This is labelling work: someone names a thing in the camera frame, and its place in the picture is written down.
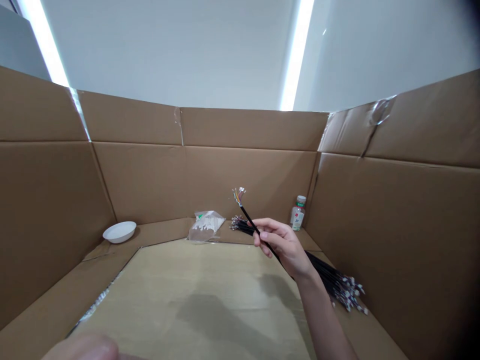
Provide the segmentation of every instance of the white bowl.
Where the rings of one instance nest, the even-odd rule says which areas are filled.
[[[103,238],[112,244],[120,244],[132,237],[137,224],[133,221],[119,222],[103,232]]]

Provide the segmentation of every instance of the clear plastic bag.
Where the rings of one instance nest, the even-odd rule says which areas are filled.
[[[224,217],[212,210],[196,212],[195,217],[196,221],[188,232],[188,240],[204,243],[218,239],[215,234],[226,220]]]

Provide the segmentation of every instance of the bottle label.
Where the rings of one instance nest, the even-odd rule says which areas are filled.
[[[295,213],[293,224],[291,225],[291,228],[293,229],[293,231],[300,231],[300,227],[302,226],[303,219],[304,219],[303,212]]]

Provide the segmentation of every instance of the light strip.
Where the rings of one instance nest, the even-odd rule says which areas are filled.
[[[77,90],[70,87],[57,45],[55,44],[54,36],[52,35],[52,30],[50,29],[49,22],[45,16],[42,2],[40,0],[18,0],[18,5],[20,6],[23,17],[30,21],[38,47],[40,48],[46,68],[50,74],[51,81],[70,89],[71,97],[76,110],[80,115],[88,141],[90,141],[90,134],[87,130],[87,124],[85,123],[84,113],[82,111],[82,106],[80,105]]]
[[[280,103],[280,110],[282,111],[292,111],[294,109],[313,7],[314,0],[300,0],[290,58],[286,71],[285,85]]]

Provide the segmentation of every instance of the plastic bottle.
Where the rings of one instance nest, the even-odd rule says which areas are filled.
[[[305,202],[307,198],[302,195],[298,195],[296,197],[296,204],[291,209],[291,217],[290,217],[290,224],[293,231],[300,231],[300,227],[302,226],[302,221],[304,220],[305,216]]]

